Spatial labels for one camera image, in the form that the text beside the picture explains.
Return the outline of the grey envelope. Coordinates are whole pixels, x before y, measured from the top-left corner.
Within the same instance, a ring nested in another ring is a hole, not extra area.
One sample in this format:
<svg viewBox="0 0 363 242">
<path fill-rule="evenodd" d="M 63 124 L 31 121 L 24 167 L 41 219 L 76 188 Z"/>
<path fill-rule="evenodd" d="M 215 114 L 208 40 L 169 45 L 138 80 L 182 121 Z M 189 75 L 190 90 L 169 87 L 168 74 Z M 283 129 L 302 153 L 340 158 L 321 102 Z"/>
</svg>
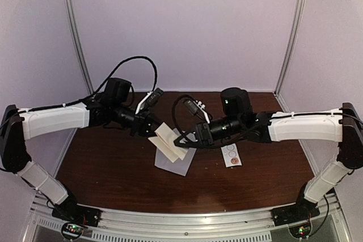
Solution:
<svg viewBox="0 0 363 242">
<path fill-rule="evenodd" d="M 155 152 L 154 165 L 157 168 L 163 169 L 165 171 L 172 172 L 177 175 L 186 176 L 189 167 L 192 163 L 194 155 L 196 153 L 195 148 L 189 148 L 184 159 L 181 160 L 177 158 L 172 162 L 158 147 Z"/>
</svg>

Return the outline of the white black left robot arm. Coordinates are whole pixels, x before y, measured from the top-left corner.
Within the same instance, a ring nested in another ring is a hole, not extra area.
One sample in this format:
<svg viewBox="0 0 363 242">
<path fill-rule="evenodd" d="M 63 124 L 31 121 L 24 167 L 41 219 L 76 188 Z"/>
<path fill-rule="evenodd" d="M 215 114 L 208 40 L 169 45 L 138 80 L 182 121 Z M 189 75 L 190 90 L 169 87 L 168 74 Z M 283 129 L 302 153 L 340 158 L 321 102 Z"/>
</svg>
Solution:
<svg viewBox="0 0 363 242">
<path fill-rule="evenodd" d="M 68 221 L 77 221 L 82 213 L 72 192 L 42 166 L 32 160 L 26 141 L 48 133 L 67 129 L 107 126 L 115 122 L 130 135 L 155 136 L 153 126 L 161 122 L 151 113 L 163 95 L 160 88 L 148 92 L 136 109 L 125 105 L 131 82 L 120 78 L 107 80 L 104 91 L 75 103 L 19 109 L 7 106 L 1 122 L 2 171 L 11 172 L 34 186 Z"/>
</svg>

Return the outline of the beige paper sheet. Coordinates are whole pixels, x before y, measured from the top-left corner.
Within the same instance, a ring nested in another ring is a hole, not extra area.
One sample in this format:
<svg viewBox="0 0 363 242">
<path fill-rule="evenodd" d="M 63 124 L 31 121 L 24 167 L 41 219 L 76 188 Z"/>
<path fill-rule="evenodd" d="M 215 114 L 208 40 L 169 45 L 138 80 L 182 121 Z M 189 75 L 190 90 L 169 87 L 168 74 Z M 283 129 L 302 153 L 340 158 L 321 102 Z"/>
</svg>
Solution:
<svg viewBox="0 0 363 242">
<path fill-rule="evenodd" d="M 188 149 L 175 146 L 178 135 L 166 124 L 162 123 L 155 131 L 154 137 L 148 140 L 172 163 L 184 160 Z"/>
</svg>

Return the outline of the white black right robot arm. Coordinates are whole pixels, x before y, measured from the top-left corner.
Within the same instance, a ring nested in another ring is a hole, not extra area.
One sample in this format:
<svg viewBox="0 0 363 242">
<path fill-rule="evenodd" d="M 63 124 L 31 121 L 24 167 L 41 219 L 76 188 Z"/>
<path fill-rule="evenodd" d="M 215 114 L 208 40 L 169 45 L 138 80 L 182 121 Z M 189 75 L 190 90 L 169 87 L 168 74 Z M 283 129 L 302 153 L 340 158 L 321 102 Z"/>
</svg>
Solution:
<svg viewBox="0 0 363 242">
<path fill-rule="evenodd" d="M 223 147 L 239 140 L 272 143 L 287 140 L 314 139 L 338 143 L 339 151 L 322 170 L 306 182 L 295 204 L 272 210 L 275 225 L 308 220 L 317 216 L 318 202 L 345 176 L 362 168 L 362 121 L 351 103 L 322 112 L 284 113 L 253 112 L 248 92 L 230 87 L 220 93 L 225 116 L 210 120 L 202 102 L 189 95 L 183 101 L 188 110 L 205 120 L 174 140 L 176 147 L 209 149 Z"/>
</svg>

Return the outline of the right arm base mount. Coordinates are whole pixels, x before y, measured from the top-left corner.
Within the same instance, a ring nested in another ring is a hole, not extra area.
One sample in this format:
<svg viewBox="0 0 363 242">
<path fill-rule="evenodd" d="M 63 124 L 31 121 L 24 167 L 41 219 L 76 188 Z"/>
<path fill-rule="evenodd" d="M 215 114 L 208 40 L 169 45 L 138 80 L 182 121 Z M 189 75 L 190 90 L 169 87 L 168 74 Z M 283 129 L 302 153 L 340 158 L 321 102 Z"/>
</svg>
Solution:
<svg viewBox="0 0 363 242">
<path fill-rule="evenodd" d="M 275 226 L 308 221 L 312 217 L 320 215 L 318 208 L 308 210 L 306 207 L 298 207 L 297 205 L 274 208 L 271 213 Z"/>
</svg>

